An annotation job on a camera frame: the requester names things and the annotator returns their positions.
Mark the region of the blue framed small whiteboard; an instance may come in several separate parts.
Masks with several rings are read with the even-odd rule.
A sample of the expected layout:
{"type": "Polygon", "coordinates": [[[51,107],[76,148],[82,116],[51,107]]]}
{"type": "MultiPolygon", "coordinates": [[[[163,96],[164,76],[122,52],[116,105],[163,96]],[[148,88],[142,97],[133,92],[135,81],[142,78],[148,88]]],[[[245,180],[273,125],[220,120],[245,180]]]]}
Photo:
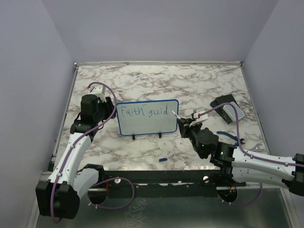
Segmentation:
{"type": "Polygon", "coordinates": [[[178,112],[177,99],[120,102],[116,106],[122,136],[174,133],[178,112]]]}

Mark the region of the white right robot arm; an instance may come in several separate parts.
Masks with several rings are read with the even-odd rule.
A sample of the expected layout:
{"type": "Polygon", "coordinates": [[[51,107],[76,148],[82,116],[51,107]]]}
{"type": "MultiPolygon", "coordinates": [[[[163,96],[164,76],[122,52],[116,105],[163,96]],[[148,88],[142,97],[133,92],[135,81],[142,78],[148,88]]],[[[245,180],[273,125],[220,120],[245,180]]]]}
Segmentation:
{"type": "Polygon", "coordinates": [[[177,124],[181,137],[190,140],[198,156],[220,168],[217,185],[256,182],[286,188],[292,194],[303,196],[303,154],[296,153],[294,157],[259,154],[219,141],[217,135],[209,128],[202,129],[194,119],[177,118],[177,124]]]}

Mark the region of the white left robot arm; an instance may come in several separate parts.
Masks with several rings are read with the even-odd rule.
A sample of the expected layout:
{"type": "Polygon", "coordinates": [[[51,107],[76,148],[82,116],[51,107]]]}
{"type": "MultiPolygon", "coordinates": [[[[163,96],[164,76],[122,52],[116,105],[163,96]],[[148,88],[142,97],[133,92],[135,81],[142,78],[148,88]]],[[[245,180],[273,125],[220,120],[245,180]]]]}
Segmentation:
{"type": "Polygon", "coordinates": [[[105,176],[97,169],[88,168],[77,175],[84,153],[98,130],[116,115],[116,98],[103,94],[82,96],[80,112],[70,127],[67,147],[57,167],[46,181],[39,181],[36,197],[39,213],[59,222],[75,218],[81,198],[92,186],[104,184],[105,176]]]}

